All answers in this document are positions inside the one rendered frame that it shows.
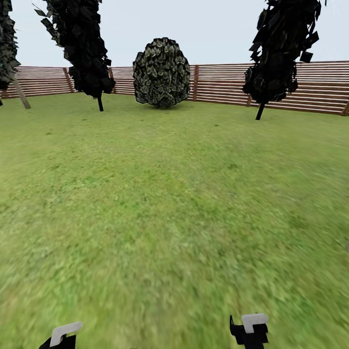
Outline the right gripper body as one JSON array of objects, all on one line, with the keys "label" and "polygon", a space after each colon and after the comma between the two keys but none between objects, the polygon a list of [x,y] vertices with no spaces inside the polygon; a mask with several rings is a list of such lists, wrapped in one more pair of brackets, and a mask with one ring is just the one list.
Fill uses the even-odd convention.
[{"label": "right gripper body", "polygon": [[253,325],[254,333],[246,333],[244,325],[233,326],[235,338],[238,345],[245,345],[248,349],[251,345],[259,345],[264,349],[263,344],[268,343],[267,335],[263,324]]}]

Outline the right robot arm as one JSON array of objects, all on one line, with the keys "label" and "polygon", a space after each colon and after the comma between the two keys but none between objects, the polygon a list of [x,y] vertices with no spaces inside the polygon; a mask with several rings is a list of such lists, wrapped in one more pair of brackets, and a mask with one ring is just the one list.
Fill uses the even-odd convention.
[{"label": "right robot arm", "polygon": [[234,326],[230,316],[230,332],[235,335],[238,345],[245,345],[245,349],[264,349],[263,344],[268,343],[268,332],[265,314],[255,313],[242,316],[244,325]]}]

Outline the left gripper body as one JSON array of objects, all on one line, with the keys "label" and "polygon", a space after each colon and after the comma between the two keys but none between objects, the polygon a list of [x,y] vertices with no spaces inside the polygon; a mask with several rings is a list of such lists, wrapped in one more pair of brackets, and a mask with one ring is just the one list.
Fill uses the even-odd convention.
[{"label": "left gripper body", "polygon": [[50,347],[50,343],[43,344],[39,349],[75,349],[76,335],[63,337],[60,344]]}]

